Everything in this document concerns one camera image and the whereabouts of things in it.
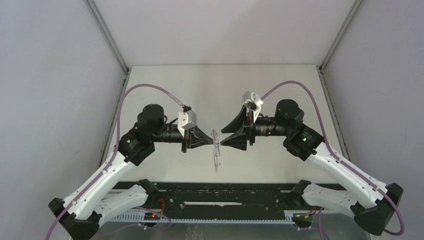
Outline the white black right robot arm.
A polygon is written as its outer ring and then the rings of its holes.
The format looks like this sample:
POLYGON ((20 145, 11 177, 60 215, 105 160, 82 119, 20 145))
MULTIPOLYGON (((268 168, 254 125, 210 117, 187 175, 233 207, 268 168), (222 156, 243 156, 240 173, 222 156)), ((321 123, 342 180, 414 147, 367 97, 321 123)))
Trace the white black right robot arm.
POLYGON ((380 236, 398 210, 403 188, 384 183, 342 156, 324 137, 303 122, 304 112, 292 99, 280 100, 273 117, 264 116, 252 102, 222 129, 227 134, 222 146, 245 151, 256 137, 284 137, 283 146, 294 157, 313 165, 334 179, 342 190, 321 187, 301 180, 291 191, 291 204, 297 209, 319 206, 344 214, 364 231, 380 236))

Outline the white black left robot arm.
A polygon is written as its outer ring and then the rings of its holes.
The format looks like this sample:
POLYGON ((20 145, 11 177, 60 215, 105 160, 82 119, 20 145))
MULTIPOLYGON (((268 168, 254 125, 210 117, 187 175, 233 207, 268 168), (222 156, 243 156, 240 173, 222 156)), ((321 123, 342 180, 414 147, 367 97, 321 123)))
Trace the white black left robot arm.
POLYGON ((155 143, 181 144, 183 153, 214 143, 199 129, 197 115, 190 107, 183 107, 173 121, 167 119, 162 106, 146 105, 102 166, 75 192, 64 199, 54 198, 48 204, 73 240, 91 239, 103 224, 129 209, 156 206, 159 189, 148 179, 137 181, 115 196, 105 197, 121 177, 155 151, 155 143))

